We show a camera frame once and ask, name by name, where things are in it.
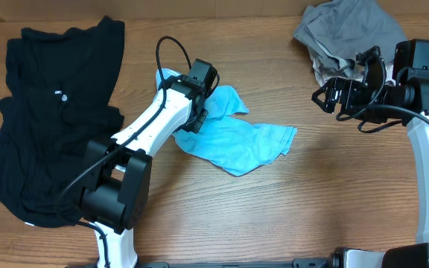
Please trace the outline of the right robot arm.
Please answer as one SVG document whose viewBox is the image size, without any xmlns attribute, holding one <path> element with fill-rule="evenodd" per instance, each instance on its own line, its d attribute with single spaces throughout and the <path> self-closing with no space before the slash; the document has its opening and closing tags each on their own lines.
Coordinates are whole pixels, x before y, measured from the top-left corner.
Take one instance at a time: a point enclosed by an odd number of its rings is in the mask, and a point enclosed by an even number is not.
<svg viewBox="0 0 429 268">
<path fill-rule="evenodd" d="M 377 133 L 402 125 L 413 148 L 419 195 L 416 242 L 384 252 L 340 247 L 321 263 L 322 267 L 429 267 L 429 40 L 412 39 L 395 47 L 394 84 L 387 84 L 387 71 L 380 48 L 374 46 L 356 56 L 363 66 L 362 81 L 329 79 L 312 94 L 324 112 L 337 121 L 359 120 L 358 130 L 373 123 Z"/>
</svg>

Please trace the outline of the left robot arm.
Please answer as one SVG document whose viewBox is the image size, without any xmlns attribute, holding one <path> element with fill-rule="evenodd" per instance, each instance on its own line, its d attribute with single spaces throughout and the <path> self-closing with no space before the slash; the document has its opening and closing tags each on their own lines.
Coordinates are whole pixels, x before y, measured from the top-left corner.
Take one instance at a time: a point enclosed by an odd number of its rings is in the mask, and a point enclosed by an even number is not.
<svg viewBox="0 0 429 268">
<path fill-rule="evenodd" d="M 153 157 L 177 130 L 198 133 L 208 116 L 204 103 L 219 75 L 195 60 L 188 74 L 168 78 L 153 103 L 130 126 L 111 138 L 92 140 L 87 168 L 73 202 L 94 229 L 99 258 L 95 267 L 136 267 L 133 227 L 147 204 Z"/>
</svg>

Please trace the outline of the light blue t-shirt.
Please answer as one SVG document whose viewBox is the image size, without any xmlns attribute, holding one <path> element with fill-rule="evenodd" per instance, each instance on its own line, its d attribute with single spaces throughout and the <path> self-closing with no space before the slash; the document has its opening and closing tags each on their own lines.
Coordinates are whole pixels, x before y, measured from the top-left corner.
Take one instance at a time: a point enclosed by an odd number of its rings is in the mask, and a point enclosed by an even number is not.
<svg viewBox="0 0 429 268">
<path fill-rule="evenodd" d="M 243 176 L 287 155 L 297 128 L 275 124 L 251 124 L 235 118 L 247 114 L 232 86 L 218 86 L 205 104 L 207 119 L 198 133 L 178 130 L 174 140 L 185 153 L 210 161 L 234 176 Z"/>
</svg>

